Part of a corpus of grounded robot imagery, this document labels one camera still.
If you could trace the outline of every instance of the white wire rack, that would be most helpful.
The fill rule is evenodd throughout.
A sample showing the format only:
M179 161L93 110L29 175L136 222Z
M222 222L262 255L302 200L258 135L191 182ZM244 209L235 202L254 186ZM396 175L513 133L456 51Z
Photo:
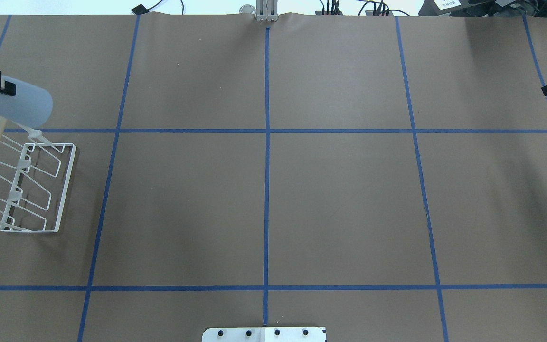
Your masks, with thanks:
M0 119L0 145L18 159L13 157L12 163L0 160L0 182L5 185L0 186L0 231L57 232L69 194L77 147L72 143L52 143L42 131L17 124L28 133L29 141L19 143L3 134L5 125L6 120ZM48 186L56 188L56 194Z

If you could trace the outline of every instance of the white metal bracket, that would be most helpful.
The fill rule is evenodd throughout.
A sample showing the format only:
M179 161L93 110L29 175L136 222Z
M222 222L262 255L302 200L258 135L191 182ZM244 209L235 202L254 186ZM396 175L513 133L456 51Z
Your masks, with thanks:
M256 21L278 21L278 0L256 0Z
M210 328L202 334L202 342L326 342L326 328Z

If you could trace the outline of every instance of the light blue plastic object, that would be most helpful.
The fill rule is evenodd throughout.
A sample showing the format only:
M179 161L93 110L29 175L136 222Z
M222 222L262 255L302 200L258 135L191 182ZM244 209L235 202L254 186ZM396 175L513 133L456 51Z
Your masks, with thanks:
M0 116L31 128L45 124L52 114L52 95L41 87L8 76L2 78L16 84L16 95L0 93Z

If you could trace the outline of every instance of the metal plate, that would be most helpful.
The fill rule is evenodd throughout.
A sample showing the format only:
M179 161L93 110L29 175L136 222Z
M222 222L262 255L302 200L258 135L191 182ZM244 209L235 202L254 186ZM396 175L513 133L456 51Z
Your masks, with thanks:
M326 328L318 327L244 327L210 328L202 342L326 342Z

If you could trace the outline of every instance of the white wall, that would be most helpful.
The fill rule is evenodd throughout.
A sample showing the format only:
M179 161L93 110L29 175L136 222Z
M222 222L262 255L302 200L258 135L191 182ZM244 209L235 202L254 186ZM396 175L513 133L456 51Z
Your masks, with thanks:
M130 9L143 2L146 7L158 0L0 0L0 14L130 14ZM254 0L184 0L186 14L237 13L244 4L254 5ZM393 9L417 15L423 0L386 0ZM356 15L362 2L340 0L345 15ZM278 13L295 12L313 14L321 9L318 0L278 0ZM180 14L180 0L163 0L156 11Z

